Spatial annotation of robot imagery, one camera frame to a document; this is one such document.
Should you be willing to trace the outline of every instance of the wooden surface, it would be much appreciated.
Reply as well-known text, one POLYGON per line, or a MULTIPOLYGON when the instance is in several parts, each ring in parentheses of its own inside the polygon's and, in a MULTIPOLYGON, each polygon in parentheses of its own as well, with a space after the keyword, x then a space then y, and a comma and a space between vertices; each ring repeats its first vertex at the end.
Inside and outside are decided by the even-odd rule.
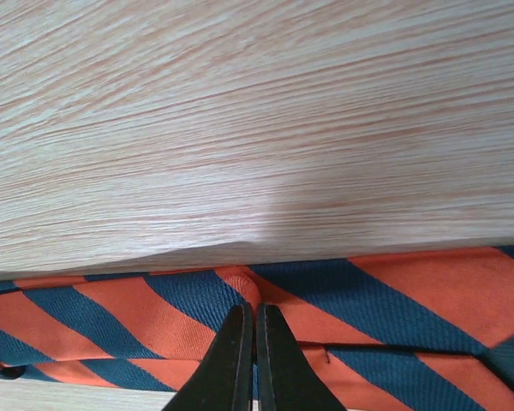
POLYGON ((512 0, 0 1, 0 278, 501 242, 512 0))

